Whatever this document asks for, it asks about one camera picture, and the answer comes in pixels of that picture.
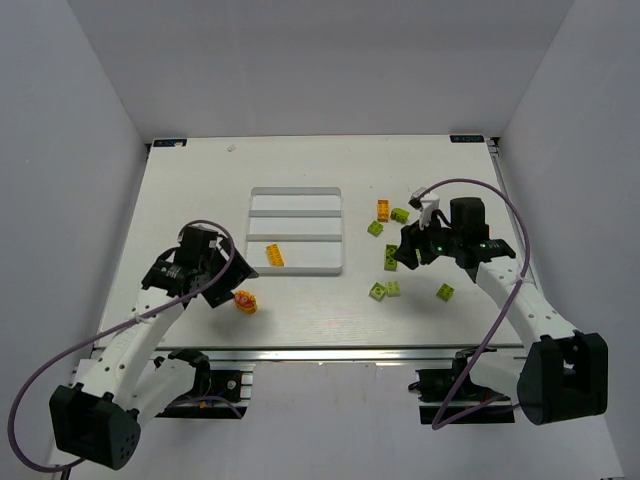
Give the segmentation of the lime lego brick far right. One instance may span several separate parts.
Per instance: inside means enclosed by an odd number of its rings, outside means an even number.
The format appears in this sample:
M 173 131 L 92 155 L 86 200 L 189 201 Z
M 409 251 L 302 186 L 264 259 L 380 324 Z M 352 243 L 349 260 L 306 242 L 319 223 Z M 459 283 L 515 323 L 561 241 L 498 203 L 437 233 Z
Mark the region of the lime lego brick far right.
M 455 292 L 455 289 L 452 286 L 450 286 L 450 285 L 448 285 L 446 283 L 443 283 L 439 287 L 439 289 L 437 290 L 436 296 L 439 299 L 441 299 L 441 300 L 443 300 L 445 302 L 448 302 L 452 298 L 452 296 L 454 295 L 454 292 Z

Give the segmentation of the lime round-stud lego brick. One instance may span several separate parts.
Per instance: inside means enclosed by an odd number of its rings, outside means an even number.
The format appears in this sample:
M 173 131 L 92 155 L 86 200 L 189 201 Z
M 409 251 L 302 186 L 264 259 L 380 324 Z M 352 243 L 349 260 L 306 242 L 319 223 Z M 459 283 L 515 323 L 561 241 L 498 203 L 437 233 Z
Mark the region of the lime round-stud lego brick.
M 369 296 L 376 301 L 381 301 L 387 294 L 387 289 L 384 284 L 376 282 L 369 290 Z

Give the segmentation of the blue corner label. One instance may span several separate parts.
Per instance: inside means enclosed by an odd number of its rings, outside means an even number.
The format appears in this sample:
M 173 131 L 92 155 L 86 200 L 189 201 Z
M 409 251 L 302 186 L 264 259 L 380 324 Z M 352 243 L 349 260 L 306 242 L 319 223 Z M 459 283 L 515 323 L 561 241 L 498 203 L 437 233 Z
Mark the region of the blue corner label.
M 452 134 L 449 136 L 452 143 L 484 143 L 483 135 L 477 134 Z
M 187 144 L 186 138 L 155 139 L 153 148 L 180 148 Z

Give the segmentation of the white three-compartment tray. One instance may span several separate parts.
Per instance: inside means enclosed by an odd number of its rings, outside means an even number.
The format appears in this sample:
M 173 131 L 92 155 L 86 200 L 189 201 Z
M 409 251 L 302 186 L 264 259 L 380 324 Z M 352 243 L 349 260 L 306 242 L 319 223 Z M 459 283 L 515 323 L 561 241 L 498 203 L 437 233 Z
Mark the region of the white three-compartment tray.
M 338 276 L 344 266 L 343 230 L 337 187 L 254 187 L 244 257 L 261 276 Z M 269 244 L 279 245 L 284 267 L 269 265 Z

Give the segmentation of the lime long lego brick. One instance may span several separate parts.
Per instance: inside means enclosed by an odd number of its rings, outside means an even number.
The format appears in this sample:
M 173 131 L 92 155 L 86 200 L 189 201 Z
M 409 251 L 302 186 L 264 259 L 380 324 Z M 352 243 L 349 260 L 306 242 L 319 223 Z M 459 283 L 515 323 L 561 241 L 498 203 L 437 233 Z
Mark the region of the lime long lego brick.
M 395 253 L 397 251 L 397 246 L 394 244 L 387 244 L 385 246 L 385 262 L 384 269 L 386 271 L 396 271 L 398 262 L 395 259 Z

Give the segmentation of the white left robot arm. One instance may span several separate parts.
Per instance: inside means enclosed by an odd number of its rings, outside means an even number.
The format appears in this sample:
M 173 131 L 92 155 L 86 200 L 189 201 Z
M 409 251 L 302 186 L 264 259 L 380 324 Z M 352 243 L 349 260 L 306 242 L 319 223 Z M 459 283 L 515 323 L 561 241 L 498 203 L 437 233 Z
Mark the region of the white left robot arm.
M 144 275 L 132 325 L 112 333 L 73 386 L 60 386 L 52 394 L 57 449 L 119 470 L 135 452 L 142 429 L 158 414 L 208 400 L 214 389 L 207 355 L 190 348 L 165 357 L 153 353 L 192 300 L 202 297 L 210 308 L 219 307 L 257 275 L 224 227 L 210 221 L 185 225 L 177 246 L 161 253 Z

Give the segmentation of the lime square lego brick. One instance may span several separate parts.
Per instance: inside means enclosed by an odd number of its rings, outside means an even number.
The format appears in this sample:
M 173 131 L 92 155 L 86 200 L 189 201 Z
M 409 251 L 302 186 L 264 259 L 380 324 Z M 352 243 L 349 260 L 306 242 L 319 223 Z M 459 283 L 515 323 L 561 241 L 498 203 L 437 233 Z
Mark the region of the lime square lego brick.
M 383 232 L 383 230 L 383 224 L 378 221 L 372 221 L 367 228 L 367 232 L 374 237 L 378 237 Z

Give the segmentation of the lime small lego brick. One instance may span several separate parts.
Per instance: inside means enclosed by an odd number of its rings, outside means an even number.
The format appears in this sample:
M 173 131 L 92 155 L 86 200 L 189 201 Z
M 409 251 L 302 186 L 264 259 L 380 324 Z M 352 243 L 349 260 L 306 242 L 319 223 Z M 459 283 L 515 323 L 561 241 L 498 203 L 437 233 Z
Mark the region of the lime small lego brick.
M 398 281 L 388 281 L 385 284 L 385 289 L 388 297 L 397 297 L 401 295 L 400 284 Z

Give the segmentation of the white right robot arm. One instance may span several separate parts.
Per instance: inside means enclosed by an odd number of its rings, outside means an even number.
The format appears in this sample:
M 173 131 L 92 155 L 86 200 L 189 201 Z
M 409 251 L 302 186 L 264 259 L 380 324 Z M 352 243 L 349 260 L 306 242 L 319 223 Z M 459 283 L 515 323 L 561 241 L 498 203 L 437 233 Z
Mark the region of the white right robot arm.
M 420 216 L 401 230 L 395 259 L 411 270 L 440 257 L 454 259 L 499 308 L 520 339 L 526 358 L 504 357 L 482 342 L 456 354 L 448 377 L 437 383 L 450 402 L 482 390 L 521 407 L 535 425 L 603 414 L 608 406 L 608 346 L 583 333 L 525 279 L 524 263 L 502 239 L 490 236 L 485 205 L 477 197 L 455 198 L 443 215 L 439 198 L 410 201 Z

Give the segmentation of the dark green lego brick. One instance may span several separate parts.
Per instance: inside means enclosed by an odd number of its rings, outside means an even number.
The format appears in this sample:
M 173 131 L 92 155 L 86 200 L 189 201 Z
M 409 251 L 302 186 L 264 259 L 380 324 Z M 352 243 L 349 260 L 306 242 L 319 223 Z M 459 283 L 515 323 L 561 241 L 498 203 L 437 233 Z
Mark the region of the dark green lego brick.
M 400 224 L 406 224 L 409 219 L 409 212 L 402 208 L 393 208 L 390 213 L 390 219 Z

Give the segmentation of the blue right corner label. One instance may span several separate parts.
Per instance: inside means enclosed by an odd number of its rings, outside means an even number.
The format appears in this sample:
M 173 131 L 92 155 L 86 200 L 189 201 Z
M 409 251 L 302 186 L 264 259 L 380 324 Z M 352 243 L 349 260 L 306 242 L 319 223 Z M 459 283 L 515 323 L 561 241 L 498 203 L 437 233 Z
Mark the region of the blue right corner label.
M 449 136 L 452 143 L 484 143 L 483 135 L 477 134 L 452 134 Z

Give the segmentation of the yellow lego brick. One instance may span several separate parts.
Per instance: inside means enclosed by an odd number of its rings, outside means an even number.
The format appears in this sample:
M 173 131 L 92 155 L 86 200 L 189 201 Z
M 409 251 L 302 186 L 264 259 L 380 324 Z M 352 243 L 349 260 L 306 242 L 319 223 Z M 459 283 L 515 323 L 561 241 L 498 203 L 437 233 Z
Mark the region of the yellow lego brick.
M 269 265 L 272 267 L 284 267 L 285 262 L 278 244 L 269 244 L 265 247 Z

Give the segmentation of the orange lego brick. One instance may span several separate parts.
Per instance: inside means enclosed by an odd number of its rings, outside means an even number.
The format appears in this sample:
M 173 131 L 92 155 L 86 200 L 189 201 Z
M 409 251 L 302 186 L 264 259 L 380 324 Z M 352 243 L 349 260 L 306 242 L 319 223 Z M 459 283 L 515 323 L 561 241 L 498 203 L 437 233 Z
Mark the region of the orange lego brick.
M 379 199 L 376 207 L 376 218 L 378 222 L 388 222 L 390 219 L 390 204 L 387 199 Z

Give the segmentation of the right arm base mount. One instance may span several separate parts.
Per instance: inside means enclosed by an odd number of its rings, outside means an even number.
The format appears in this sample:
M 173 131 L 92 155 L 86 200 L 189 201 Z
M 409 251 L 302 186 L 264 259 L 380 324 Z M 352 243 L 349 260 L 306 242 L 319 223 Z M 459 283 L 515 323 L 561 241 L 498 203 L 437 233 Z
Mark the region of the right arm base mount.
M 420 402 L 420 423 L 422 425 L 431 425 L 433 423 L 446 395 L 474 353 L 474 349 L 462 350 L 455 354 L 450 367 L 416 371 L 418 380 L 408 386 L 408 391 L 418 395 Z M 454 395 L 450 405 L 443 414 L 442 420 L 446 420 L 450 416 L 455 416 L 460 412 L 467 411 L 494 396 L 497 396 L 495 391 L 476 385 L 467 378 Z M 505 397 L 504 400 L 505 403 L 492 403 L 482 410 L 472 412 L 463 418 L 457 419 L 454 421 L 454 424 L 513 424 L 515 422 L 515 408 L 510 403 L 508 397 Z

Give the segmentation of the orange rounded lego piece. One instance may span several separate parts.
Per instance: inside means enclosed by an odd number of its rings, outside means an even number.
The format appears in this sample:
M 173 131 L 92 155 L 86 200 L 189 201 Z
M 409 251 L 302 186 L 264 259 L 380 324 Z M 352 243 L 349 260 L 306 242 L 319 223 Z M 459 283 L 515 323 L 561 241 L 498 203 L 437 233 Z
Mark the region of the orange rounded lego piece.
M 239 310 L 248 315 L 252 315 L 258 310 L 255 296 L 246 290 L 234 292 L 234 303 Z

